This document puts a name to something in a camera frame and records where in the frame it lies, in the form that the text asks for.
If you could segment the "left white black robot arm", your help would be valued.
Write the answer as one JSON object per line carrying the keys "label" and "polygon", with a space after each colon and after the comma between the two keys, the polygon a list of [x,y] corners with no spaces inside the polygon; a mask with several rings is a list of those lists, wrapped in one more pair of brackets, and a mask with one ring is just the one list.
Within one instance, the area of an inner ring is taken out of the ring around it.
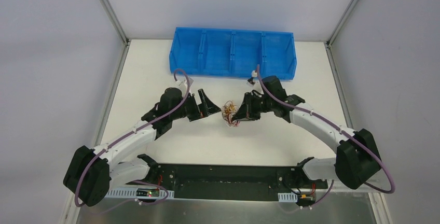
{"label": "left white black robot arm", "polygon": [[159,102],[144,114],[127,133],[110,143],[93,148],[78,148],[68,166],[63,184],[76,198],[77,206],[94,206],[114,187],[135,180],[146,185],[157,181],[158,171],[148,162],[146,155],[124,161],[136,150],[146,146],[172,128],[175,120],[187,118],[196,121],[221,112],[202,89],[198,90],[201,103],[195,96],[178,88],[167,88]]}

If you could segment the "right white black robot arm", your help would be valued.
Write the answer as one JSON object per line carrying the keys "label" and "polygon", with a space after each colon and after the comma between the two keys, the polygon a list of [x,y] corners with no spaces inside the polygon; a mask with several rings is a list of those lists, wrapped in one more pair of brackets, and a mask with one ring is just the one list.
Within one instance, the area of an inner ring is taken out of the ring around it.
{"label": "right white black robot arm", "polygon": [[262,113],[274,113],[317,137],[334,153],[334,158],[309,157],[298,163],[295,183],[309,187],[315,180],[337,180],[350,189],[357,189],[373,177],[381,166],[374,137],[366,129],[355,131],[350,128],[330,125],[320,118],[301,97],[287,95],[277,76],[268,76],[261,82],[249,79],[253,90],[245,93],[243,102],[232,121],[256,121]]}

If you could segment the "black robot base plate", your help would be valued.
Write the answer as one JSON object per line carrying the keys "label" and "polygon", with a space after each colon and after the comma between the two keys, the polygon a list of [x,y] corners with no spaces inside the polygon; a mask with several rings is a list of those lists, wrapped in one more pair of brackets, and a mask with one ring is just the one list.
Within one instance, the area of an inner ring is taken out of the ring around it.
{"label": "black robot base plate", "polygon": [[310,180],[301,166],[240,166],[158,163],[139,155],[150,170],[143,182],[157,184],[175,199],[278,201],[293,189],[327,189],[325,180]]}

